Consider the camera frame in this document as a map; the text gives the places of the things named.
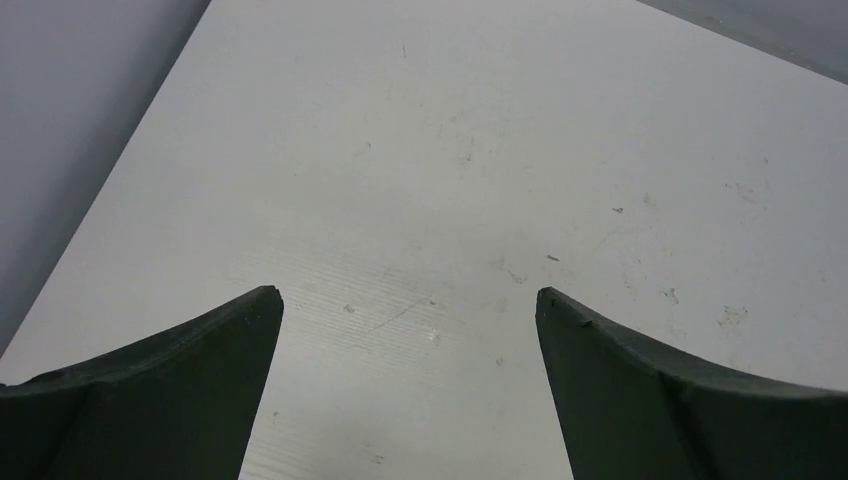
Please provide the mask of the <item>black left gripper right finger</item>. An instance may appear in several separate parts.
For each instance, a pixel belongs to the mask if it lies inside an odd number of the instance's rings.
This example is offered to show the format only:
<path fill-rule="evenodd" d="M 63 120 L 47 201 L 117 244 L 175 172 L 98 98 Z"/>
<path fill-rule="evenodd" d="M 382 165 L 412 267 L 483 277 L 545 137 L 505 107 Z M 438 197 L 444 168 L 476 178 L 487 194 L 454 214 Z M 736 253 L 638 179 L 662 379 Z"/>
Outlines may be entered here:
<path fill-rule="evenodd" d="M 724 367 L 541 289 L 536 328 L 577 479 L 843 479 L 844 392 Z"/>

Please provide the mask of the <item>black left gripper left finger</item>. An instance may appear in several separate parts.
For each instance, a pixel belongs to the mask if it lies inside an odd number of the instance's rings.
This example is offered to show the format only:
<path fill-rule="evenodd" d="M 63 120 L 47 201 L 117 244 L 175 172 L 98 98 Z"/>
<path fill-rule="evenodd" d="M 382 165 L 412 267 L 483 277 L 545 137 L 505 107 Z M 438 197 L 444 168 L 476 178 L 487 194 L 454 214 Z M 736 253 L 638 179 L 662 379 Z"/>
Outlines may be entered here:
<path fill-rule="evenodd" d="M 282 324 L 272 286 L 1 389 L 5 479 L 235 479 Z"/>

